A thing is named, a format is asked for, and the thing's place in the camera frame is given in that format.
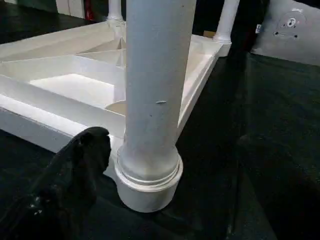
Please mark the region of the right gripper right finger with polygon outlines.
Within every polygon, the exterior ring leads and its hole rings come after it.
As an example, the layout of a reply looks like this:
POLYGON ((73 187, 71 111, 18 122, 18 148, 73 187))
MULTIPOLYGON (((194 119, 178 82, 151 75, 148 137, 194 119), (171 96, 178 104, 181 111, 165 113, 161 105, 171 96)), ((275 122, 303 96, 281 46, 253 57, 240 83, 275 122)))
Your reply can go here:
POLYGON ((237 156, 279 240, 320 238, 320 184, 282 144, 261 135, 237 140, 237 156))

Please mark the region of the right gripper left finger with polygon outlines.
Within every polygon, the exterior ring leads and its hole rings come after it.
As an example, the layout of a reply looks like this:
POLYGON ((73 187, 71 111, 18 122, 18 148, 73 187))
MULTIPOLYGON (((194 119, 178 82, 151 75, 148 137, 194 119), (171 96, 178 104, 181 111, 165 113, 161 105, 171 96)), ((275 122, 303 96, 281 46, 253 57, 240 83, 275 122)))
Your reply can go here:
POLYGON ((110 155, 109 131, 94 126, 47 162, 2 160, 1 239, 78 240, 110 155))

